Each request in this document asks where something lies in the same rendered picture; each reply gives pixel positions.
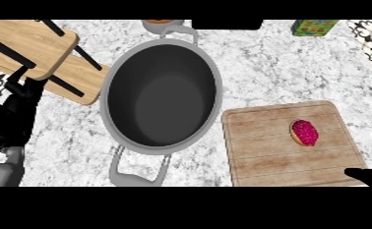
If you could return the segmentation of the green box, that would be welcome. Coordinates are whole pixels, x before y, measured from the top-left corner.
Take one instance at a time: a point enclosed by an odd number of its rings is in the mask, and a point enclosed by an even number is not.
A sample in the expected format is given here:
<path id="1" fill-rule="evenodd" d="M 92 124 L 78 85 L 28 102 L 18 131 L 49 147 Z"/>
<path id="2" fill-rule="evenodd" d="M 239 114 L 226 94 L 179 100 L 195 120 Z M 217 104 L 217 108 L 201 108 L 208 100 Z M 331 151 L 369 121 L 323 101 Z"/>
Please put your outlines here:
<path id="1" fill-rule="evenodd" d="M 295 36 L 325 36 L 338 20 L 297 20 L 291 31 Z"/>

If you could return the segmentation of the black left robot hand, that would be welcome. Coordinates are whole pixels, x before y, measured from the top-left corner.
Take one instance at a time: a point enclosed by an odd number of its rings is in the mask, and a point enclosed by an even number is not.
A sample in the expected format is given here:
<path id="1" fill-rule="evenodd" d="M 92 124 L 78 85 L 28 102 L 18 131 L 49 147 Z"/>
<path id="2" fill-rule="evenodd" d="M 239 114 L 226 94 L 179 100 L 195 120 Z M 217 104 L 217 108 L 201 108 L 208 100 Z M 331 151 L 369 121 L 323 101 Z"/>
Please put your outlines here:
<path id="1" fill-rule="evenodd" d="M 10 146 L 24 146 L 31 138 L 35 123 L 37 107 L 43 96 L 47 80 L 19 78 L 28 68 L 22 67 L 7 78 L 4 88 L 10 91 L 4 103 L 0 104 L 0 149 Z"/>

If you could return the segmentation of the brown wooden cutting board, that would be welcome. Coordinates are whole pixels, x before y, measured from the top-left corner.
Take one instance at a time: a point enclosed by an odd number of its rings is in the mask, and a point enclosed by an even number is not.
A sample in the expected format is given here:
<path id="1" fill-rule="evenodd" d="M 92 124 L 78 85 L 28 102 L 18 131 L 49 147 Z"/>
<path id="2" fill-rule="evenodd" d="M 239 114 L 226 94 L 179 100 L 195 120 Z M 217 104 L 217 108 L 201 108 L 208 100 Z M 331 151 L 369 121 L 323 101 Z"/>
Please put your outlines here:
<path id="1" fill-rule="evenodd" d="M 319 139 L 295 143 L 291 124 L 311 122 Z M 344 169 L 366 166 L 334 104 L 325 100 L 230 109 L 223 114 L 232 184 L 359 186 Z"/>

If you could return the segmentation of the large grey pot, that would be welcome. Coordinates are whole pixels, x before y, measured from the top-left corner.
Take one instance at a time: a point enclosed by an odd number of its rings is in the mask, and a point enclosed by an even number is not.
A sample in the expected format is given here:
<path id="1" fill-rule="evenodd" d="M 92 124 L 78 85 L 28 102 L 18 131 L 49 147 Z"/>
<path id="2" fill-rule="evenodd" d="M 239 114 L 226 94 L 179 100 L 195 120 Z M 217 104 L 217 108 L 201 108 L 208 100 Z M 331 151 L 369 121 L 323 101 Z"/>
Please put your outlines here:
<path id="1" fill-rule="evenodd" d="M 221 74 L 198 42 L 170 38 L 173 32 L 198 37 L 185 26 L 170 26 L 159 39 L 136 46 L 118 59 L 100 92 L 100 115 L 115 141 L 109 180 L 118 187 L 162 184 L 171 154 L 205 135 L 223 102 Z M 154 180 L 118 171 L 121 151 L 159 155 Z"/>

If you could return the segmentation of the black appliance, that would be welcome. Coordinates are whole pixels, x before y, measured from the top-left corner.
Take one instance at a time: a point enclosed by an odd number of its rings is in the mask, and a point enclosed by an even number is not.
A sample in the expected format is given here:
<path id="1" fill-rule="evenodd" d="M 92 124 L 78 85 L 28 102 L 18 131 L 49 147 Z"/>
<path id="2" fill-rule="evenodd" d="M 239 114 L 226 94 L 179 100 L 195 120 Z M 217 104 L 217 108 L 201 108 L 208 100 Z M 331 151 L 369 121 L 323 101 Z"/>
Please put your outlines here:
<path id="1" fill-rule="evenodd" d="M 193 20 L 193 29 L 229 29 L 229 30 L 258 30 L 261 27 L 261 20 Z"/>

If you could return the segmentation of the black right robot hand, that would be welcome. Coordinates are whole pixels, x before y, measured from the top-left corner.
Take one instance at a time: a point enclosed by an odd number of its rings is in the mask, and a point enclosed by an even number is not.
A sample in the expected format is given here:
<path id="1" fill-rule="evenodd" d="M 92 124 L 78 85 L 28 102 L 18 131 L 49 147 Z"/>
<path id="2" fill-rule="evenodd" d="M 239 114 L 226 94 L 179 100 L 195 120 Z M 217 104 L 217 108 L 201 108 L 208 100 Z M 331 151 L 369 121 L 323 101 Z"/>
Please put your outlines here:
<path id="1" fill-rule="evenodd" d="M 345 168 L 344 174 L 372 187 L 372 169 Z"/>

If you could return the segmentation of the pale wooden tiered rack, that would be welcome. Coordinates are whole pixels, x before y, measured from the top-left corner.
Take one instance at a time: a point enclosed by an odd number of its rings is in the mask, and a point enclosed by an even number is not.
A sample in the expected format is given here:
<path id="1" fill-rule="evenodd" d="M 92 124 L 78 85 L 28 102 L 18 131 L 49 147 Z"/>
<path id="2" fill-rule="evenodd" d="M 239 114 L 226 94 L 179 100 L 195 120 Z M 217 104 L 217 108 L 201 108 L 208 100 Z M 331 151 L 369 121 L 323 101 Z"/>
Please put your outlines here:
<path id="1" fill-rule="evenodd" d="M 78 40 L 74 31 L 55 32 L 46 23 L 0 20 L 0 43 L 28 59 L 22 78 L 47 80 L 46 90 L 90 105 L 100 95 L 111 67 L 93 60 Z"/>

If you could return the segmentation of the black white patterned object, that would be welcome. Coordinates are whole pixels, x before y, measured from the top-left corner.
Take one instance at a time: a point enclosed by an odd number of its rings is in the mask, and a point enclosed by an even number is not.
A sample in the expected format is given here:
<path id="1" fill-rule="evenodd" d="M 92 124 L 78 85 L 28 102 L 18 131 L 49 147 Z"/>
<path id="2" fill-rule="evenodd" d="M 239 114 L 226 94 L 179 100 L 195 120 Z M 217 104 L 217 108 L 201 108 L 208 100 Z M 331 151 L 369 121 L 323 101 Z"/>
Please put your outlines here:
<path id="1" fill-rule="evenodd" d="M 372 61 L 372 20 L 348 20 L 347 26 L 357 42 L 362 44 L 362 51 L 368 60 Z"/>

